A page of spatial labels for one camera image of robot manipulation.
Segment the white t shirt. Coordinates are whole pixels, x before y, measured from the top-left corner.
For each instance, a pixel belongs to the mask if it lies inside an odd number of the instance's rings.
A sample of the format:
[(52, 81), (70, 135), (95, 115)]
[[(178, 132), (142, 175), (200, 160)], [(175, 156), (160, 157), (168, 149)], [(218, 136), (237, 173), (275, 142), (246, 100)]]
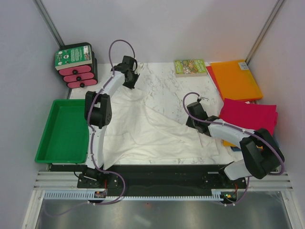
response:
[(201, 101), (215, 115), (220, 100), (208, 76), (177, 78), (171, 63), (140, 63), (135, 89), (114, 94), (104, 144), (104, 168), (114, 164), (226, 164), (230, 150), (187, 127), (183, 104)]

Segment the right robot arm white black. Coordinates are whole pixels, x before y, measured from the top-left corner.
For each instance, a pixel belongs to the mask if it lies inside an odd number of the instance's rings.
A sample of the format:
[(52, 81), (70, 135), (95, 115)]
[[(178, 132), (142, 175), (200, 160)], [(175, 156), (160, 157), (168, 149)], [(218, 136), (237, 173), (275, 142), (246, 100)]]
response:
[(216, 116), (208, 117), (199, 102), (183, 108), (199, 133), (230, 142), (242, 152), (243, 159), (226, 165), (218, 176), (222, 187), (228, 188), (242, 177), (262, 179), (283, 174), (285, 158), (268, 130), (242, 129)]

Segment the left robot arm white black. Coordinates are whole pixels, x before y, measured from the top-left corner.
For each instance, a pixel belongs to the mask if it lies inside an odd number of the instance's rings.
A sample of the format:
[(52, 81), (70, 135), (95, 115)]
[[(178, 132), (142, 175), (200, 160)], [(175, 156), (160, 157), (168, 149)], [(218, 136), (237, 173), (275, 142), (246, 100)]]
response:
[(125, 86), (133, 89), (139, 78), (136, 73), (138, 63), (131, 56), (124, 56), (121, 63), (111, 70), (109, 79), (100, 91), (88, 91), (85, 95), (85, 120), (89, 129), (89, 145), (86, 166), (90, 169), (101, 168), (104, 164), (103, 143), (107, 126), (112, 119), (111, 97)]

